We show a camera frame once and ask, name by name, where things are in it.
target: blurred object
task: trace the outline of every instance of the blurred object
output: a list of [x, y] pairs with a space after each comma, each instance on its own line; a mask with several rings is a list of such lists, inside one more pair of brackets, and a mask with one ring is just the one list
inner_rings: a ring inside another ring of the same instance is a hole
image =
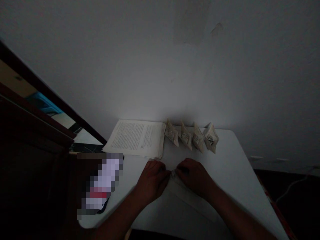
[[42, 93], [36, 92], [31, 96], [27, 97], [26, 100], [31, 104], [35, 105], [42, 112], [47, 114], [60, 114], [63, 111], [58, 108], [53, 102], [46, 98]]

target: white cable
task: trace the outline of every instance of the white cable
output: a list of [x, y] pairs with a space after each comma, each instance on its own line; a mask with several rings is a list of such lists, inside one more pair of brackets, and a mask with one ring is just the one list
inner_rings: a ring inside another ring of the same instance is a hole
[[291, 183], [291, 184], [289, 185], [289, 187], [287, 188], [286, 192], [285, 192], [284, 194], [282, 194], [280, 197], [278, 197], [278, 199], [276, 200], [276, 204], [278, 204], [278, 201], [279, 201], [281, 198], [283, 198], [283, 197], [289, 192], [290, 188], [291, 188], [293, 185], [295, 185], [295, 184], [298, 183], [298, 182], [303, 182], [304, 180], [306, 180], [306, 179], [308, 178], [309, 174], [310, 174], [313, 170], [314, 170], [314, 168], [310, 169], [310, 170], [307, 172], [306, 176], [305, 176], [303, 179], [300, 179], [300, 180], [297, 180], [297, 181], [294, 181], [293, 183]]

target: book page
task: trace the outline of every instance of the book page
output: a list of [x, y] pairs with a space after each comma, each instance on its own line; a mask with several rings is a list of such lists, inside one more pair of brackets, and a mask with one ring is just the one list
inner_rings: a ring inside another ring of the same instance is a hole
[[102, 150], [158, 158], [162, 155], [163, 128], [164, 123], [119, 120]]

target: person's right hand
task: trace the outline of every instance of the person's right hand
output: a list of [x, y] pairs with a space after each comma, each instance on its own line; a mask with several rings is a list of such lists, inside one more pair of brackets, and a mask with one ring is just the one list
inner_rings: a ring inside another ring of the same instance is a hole
[[179, 163], [176, 173], [188, 188], [206, 201], [219, 188], [204, 166], [191, 158]]

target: white paper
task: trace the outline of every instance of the white paper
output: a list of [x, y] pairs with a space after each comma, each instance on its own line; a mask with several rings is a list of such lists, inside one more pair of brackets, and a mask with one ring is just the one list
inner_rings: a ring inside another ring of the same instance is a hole
[[74, 142], [75, 143], [103, 145], [97, 139], [95, 139], [90, 133], [88, 133], [85, 129], [81, 129], [81, 131], [74, 138]]
[[206, 200], [187, 188], [174, 171], [171, 173], [166, 189], [210, 221], [215, 222], [217, 220], [217, 211]]
[[165, 129], [161, 122], [119, 120], [102, 150], [161, 159]]

